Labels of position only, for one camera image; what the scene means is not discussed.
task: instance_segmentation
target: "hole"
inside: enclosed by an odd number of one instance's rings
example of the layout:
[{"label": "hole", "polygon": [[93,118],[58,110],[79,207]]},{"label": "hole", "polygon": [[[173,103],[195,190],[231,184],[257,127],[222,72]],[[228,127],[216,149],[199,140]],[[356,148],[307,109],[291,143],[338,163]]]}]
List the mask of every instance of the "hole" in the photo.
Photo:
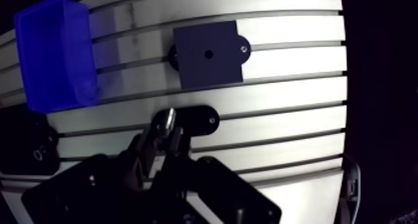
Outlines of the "hole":
[{"label": "hole", "polygon": [[211,50],[206,50],[205,57],[211,59],[213,57],[213,52]]},{"label": "hole", "polygon": [[34,157],[35,159],[37,159],[38,161],[42,161],[42,153],[40,153],[39,150],[35,150],[34,151]]}]

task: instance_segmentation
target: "dark background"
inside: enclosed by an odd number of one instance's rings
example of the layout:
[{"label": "dark background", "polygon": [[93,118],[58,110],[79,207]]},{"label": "dark background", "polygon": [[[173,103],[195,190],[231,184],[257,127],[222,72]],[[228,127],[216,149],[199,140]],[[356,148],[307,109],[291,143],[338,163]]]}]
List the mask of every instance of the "dark background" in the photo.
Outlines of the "dark background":
[{"label": "dark background", "polygon": [[[0,0],[0,34],[13,29],[14,13],[39,1]],[[362,175],[357,223],[386,223],[418,207],[417,2],[343,0],[345,151]]]}]

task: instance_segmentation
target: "blue container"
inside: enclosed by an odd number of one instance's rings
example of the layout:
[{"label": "blue container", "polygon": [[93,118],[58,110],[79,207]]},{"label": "blue container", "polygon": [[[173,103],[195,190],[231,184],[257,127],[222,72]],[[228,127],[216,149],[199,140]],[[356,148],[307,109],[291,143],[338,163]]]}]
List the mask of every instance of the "blue container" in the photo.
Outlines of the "blue container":
[{"label": "blue container", "polygon": [[88,9],[45,0],[15,16],[17,49],[29,108],[50,113],[97,104]]}]

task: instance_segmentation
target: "metal panel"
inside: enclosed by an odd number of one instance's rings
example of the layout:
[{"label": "metal panel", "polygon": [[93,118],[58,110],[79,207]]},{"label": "metal panel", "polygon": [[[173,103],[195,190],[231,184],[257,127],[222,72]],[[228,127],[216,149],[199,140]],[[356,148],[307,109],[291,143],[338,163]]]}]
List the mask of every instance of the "metal panel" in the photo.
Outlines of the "metal panel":
[{"label": "metal panel", "polygon": [[[279,16],[238,19],[238,32],[251,45],[345,40],[342,16]],[[171,28],[127,35],[94,45],[96,68],[166,56]]]},{"label": "metal panel", "polygon": [[208,136],[192,138],[195,148],[239,144],[345,127],[346,106],[221,121]]},{"label": "metal panel", "polygon": [[301,174],[309,174],[318,171],[330,170],[340,168],[343,165],[342,158],[336,158],[329,161],[315,162],[311,164],[304,164],[301,166],[292,166],[281,169],[271,169],[259,172],[252,172],[247,174],[240,174],[239,176],[248,182],[257,182],[272,179],[281,179],[286,177],[297,176]]},{"label": "metal panel", "polygon": [[25,93],[20,93],[13,96],[0,99],[0,108],[19,105],[26,102]]},{"label": "metal panel", "polygon": [[20,68],[14,68],[0,74],[0,96],[21,88],[23,88],[23,82]]},{"label": "metal panel", "polygon": [[342,16],[258,17],[237,21],[251,45],[313,40],[345,40]]},{"label": "metal panel", "polygon": [[319,78],[158,96],[48,115],[60,133],[145,124],[169,107],[210,105],[220,115],[346,99],[346,78]]},{"label": "metal panel", "polygon": [[98,37],[195,17],[292,9],[341,10],[342,5],[341,0],[143,0],[93,14],[92,17],[107,21],[112,18],[105,19],[103,15],[113,16],[114,25],[91,30],[91,33]]},{"label": "metal panel", "polygon": [[[345,47],[310,47],[256,51],[243,64],[245,80],[346,70]],[[20,68],[0,75],[0,96],[23,88]],[[179,74],[168,63],[98,75],[99,98],[180,89]]]},{"label": "metal panel", "polygon": [[345,71],[346,49],[311,47],[257,51],[243,64],[244,79]]},{"label": "metal panel", "polygon": [[[342,158],[336,158],[332,160],[327,161],[320,161],[320,162],[314,162],[310,164],[302,164],[299,166],[292,166],[292,167],[278,167],[278,169],[268,169],[264,171],[257,171],[257,172],[250,172],[247,174],[240,174],[239,176],[242,177],[244,180],[248,182],[257,182],[257,181],[263,181],[263,180],[271,180],[271,179],[281,179],[285,177],[292,177],[302,174],[309,174],[314,173],[318,171],[324,171],[324,170],[330,170],[341,167],[343,163]],[[3,184],[3,187],[7,189],[29,189],[31,187],[34,187],[38,185],[40,182],[36,181],[25,181],[24,179],[40,179],[36,176],[29,176],[29,175],[22,175],[18,177],[18,179],[21,180],[2,180],[1,183]]]},{"label": "metal panel", "polygon": [[60,138],[57,150],[60,157],[88,157],[99,153],[118,155],[128,148],[133,137],[140,132],[123,131]]},{"label": "metal panel", "polygon": [[193,153],[192,159],[213,156],[232,170],[276,166],[341,154],[344,151],[344,136],[341,133],[276,144],[199,152]]},{"label": "metal panel", "polygon": [[22,194],[14,192],[1,192],[9,205],[10,211],[13,213],[14,218],[18,224],[32,224],[29,214],[26,211],[25,206],[21,201]]},{"label": "metal panel", "polygon": [[[61,138],[58,153],[60,157],[64,158],[88,157],[99,153],[117,155],[128,148],[129,143],[138,132],[126,131]],[[192,158],[213,156],[232,170],[276,166],[341,154],[344,150],[344,137],[345,135],[341,133],[237,149],[194,152]]]},{"label": "metal panel", "polygon": [[0,70],[19,63],[16,43],[0,47]]},{"label": "metal panel", "polygon": [[14,39],[14,30],[10,30],[6,33],[4,33],[3,35],[0,35],[0,47],[2,46],[2,44],[5,44],[11,40]]}]

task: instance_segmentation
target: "screw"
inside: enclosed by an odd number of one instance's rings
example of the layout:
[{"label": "screw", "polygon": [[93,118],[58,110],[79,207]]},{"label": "screw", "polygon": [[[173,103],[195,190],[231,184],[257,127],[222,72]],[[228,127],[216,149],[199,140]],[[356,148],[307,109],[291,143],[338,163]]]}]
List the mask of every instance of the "screw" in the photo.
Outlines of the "screw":
[{"label": "screw", "polygon": [[247,48],[247,47],[245,47],[245,46],[241,46],[241,51],[242,51],[243,53],[246,53],[246,52],[248,51],[248,48]]}]

